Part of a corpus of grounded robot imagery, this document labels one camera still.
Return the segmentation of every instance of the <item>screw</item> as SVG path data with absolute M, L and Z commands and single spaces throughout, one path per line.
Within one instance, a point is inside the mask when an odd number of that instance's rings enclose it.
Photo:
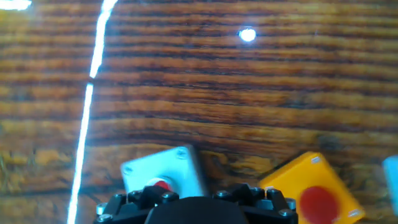
M 348 217 L 357 217 L 360 213 L 361 211 L 359 211 L 358 209 L 354 209 L 349 212 Z
M 132 168 L 130 168 L 130 167 L 125 167 L 124 168 L 123 174 L 131 175 L 131 173 L 132 173 Z
M 311 159 L 311 162 L 312 162 L 313 164 L 319 163 L 320 161 L 321 161 L 321 158 L 319 158 L 318 156 L 315 157 L 315 158 L 313 158 L 313 159 Z
M 290 209 L 282 209 L 282 210 L 279 210 L 279 215 L 282 215 L 282 216 L 291 216 L 291 215 L 293 215 L 294 214 L 294 212 L 293 211 L 291 211 Z
M 187 152 L 185 152 L 183 149 L 178 150 L 177 159 L 186 159 L 186 158 L 187 158 Z
M 162 198 L 170 198 L 174 195 L 173 192 L 166 192 L 164 194 L 162 194 Z
M 219 196 L 219 197 L 225 197 L 227 195 L 228 195 L 228 191 L 226 191 L 226 190 L 217 191 L 217 196 Z
M 106 222 L 112 219 L 112 215 L 110 214 L 103 214 L 97 218 L 97 222 Z
M 100 203 L 97 205 L 97 215 L 102 215 L 104 213 L 107 204 L 108 203 Z

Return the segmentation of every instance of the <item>red push button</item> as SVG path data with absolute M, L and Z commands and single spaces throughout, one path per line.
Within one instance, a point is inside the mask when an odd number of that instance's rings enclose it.
M 160 180 L 154 184 L 154 186 L 163 187 L 166 190 L 172 191 L 171 186 L 163 180 Z
M 310 187 L 300 196 L 300 210 L 312 224 L 333 224 L 340 213 L 340 205 L 332 193 L 323 187 Z

